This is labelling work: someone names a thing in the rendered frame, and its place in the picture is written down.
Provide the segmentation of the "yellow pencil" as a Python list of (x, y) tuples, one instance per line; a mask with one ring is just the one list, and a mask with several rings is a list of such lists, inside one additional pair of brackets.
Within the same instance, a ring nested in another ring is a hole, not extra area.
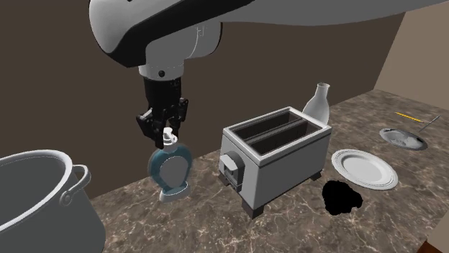
[(410, 120), (412, 120), (412, 121), (416, 121), (416, 122), (419, 122), (419, 123), (422, 123), (422, 124), (425, 123), (425, 121), (423, 121), (423, 120), (416, 119), (416, 118), (414, 118), (414, 117), (412, 117), (412, 116), (408, 116), (408, 115), (403, 114), (403, 113), (400, 113), (400, 112), (395, 112), (395, 114), (396, 114), (396, 115), (399, 115), (399, 116), (402, 116), (402, 117), (404, 117), (404, 118), (410, 119)]

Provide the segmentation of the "grey shallow dish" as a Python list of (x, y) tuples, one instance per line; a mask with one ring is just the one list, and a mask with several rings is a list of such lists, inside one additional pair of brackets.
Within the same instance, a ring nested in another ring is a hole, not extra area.
[(404, 130), (385, 128), (379, 131), (379, 135), (395, 147), (414, 151), (427, 149), (424, 139)]

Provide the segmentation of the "white ceramic vase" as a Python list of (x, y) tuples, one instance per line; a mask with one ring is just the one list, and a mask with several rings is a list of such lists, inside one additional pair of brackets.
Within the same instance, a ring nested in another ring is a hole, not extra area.
[(318, 83), (313, 97), (311, 97), (302, 110), (304, 114), (311, 116), (323, 124), (327, 124), (330, 117), (330, 107), (327, 101), (329, 87), (330, 85), (328, 83)]

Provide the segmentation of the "blue soap dispenser bottle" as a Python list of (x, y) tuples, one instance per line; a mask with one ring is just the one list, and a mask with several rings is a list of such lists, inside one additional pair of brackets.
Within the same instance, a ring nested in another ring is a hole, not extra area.
[(190, 149), (178, 141), (172, 128), (165, 127), (163, 148), (154, 151), (148, 161), (148, 175), (160, 187), (159, 201), (167, 203), (190, 194), (187, 178), (192, 160)]

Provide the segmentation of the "white round plate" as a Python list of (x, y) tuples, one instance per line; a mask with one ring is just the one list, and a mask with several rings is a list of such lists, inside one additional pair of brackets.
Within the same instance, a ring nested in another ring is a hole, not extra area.
[(396, 171), (381, 158), (357, 149), (332, 154), (332, 166), (346, 180), (371, 190), (391, 190), (399, 182)]

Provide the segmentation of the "large silver cooking pot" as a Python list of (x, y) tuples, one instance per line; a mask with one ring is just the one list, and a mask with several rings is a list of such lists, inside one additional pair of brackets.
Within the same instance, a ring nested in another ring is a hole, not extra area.
[(106, 232), (85, 165), (40, 149), (0, 158), (0, 253), (102, 253)]

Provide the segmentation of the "silver two-slot toaster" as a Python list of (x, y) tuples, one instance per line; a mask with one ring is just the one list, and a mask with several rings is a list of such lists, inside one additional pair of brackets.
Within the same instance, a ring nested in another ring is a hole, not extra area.
[(332, 128), (287, 106), (222, 130), (219, 179), (254, 219), (325, 166)]

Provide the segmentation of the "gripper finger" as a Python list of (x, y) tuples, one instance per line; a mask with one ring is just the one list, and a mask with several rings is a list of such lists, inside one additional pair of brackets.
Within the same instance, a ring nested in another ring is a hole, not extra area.
[(171, 109), (171, 116), (168, 119), (170, 128), (175, 136), (179, 137), (179, 129), (181, 123), (186, 120), (186, 114), (188, 110), (189, 100), (186, 98), (180, 98), (179, 102)]
[(163, 118), (155, 116), (153, 109), (149, 108), (144, 114), (138, 114), (136, 121), (142, 133), (152, 139), (158, 149), (163, 149), (163, 129), (165, 127)]

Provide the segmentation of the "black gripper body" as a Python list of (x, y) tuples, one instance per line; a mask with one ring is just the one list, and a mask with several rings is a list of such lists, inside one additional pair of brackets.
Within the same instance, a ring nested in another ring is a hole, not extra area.
[(144, 77), (148, 109), (143, 116), (178, 116), (181, 99), (181, 78), (152, 80)]

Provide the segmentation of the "thin grey metal utensil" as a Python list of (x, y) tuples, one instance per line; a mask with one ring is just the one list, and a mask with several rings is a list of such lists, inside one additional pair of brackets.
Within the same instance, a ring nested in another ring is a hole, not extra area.
[(418, 132), (422, 132), (424, 129), (428, 128), (429, 125), (431, 125), (434, 121), (438, 120), (440, 118), (440, 115), (437, 115), (433, 120), (426, 123)]

